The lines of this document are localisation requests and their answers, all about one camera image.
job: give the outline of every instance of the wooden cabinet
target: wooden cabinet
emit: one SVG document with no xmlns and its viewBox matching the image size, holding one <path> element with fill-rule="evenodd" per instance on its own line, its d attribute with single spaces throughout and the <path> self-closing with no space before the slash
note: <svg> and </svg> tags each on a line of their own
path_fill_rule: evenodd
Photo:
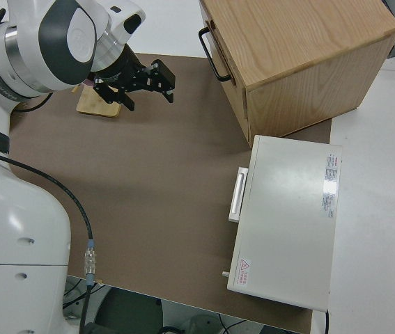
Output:
<svg viewBox="0 0 395 334">
<path fill-rule="evenodd" d="M 200 0 L 250 146 L 359 106 L 395 43 L 381 0 Z"/>
</svg>

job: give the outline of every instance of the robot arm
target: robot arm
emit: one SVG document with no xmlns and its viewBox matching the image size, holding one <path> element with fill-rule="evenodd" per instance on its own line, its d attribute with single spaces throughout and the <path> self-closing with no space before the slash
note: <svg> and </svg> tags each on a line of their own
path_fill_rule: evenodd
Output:
<svg viewBox="0 0 395 334">
<path fill-rule="evenodd" d="M 8 7 L 9 22 L 0 11 L 0 156 L 8 154 L 9 116 L 19 102 L 87 77 L 108 103 L 129 109 L 126 92 L 138 89 L 173 101 L 174 75 L 161 61 L 143 66 L 126 44 L 145 18 L 132 2 L 8 0 Z M 78 333 L 61 312 L 69 247 L 61 204 L 0 162 L 0 333 Z M 86 257 L 89 281 L 93 257 Z"/>
<path fill-rule="evenodd" d="M 131 1 L 8 0 L 8 6 L 10 21 L 0 24 L 0 77 L 18 95 L 64 90 L 88 77 L 106 102 L 130 110 L 134 102 L 125 93 L 134 90 L 156 90 L 173 101 L 174 75 L 159 60 L 143 66 L 126 44 L 145 20 Z"/>
</svg>

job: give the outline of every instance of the warning label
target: warning label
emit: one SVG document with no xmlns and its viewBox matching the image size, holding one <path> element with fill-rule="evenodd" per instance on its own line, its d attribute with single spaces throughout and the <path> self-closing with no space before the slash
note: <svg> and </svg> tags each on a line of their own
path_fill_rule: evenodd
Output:
<svg viewBox="0 0 395 334">
<path fill-rule="evenodd" d="M 251 261 L 247 259 L 239 259 L 238 263 L 238 277 L 236 285 L 246 287 L 248 284 L 248 276 L 250 272 Z"/>
</svg>

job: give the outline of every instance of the brown mat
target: brown mat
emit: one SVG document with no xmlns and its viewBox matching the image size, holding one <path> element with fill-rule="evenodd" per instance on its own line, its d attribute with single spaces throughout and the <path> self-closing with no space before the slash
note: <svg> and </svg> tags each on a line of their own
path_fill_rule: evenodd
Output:
<svg viewBox="0 0 395 334">
<path fill-rule="evenodd" d="M 155 57 L 140 58 L 147 65 Z M 110 119 L 76 112 L 79 93 L 57 93 L 40 110 L 13 116 L 11 157 L 58 178 L 81 200 L 104 283 L 308 333 L 310 310 L 226 289 L 222 271 L 230 268 L 237 228 L 229 207 L 238 166 L 248 167 L 251 151 L 208 61 L 160 58 L 177 76 L 173 104 L 132 93 L 136 111 L 123 107 Z M 314 129 L 302 137 L 328 140 L 329 123 Z M 49 182 L 14 170 L 66 208 L 69 274 L 82 277 L 87 235 L 77 208 Z"/>
</svg>

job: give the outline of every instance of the label sticker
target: label sticker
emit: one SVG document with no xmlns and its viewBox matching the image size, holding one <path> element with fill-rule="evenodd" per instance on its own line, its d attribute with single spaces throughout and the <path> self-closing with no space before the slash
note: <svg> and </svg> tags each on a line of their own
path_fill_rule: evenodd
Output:
<svg viewBox="0 0 395 334">
<path fill-rule="evenodd" d="M 238 262 L 238 277 L 236 279 L 236 285 L 246 287 L 248 284 L 248 275 L 250 272 L 251 261 L 247 259 L 239 259 Z"/>
<path fill-rule="evenodd" d="M 329 154 L 325 163 L 324 186 L 323 186 L 323 211 L 333 218 L 336 208 L 336 191 L 338 188 L 338 157 Z"/>
</svg>

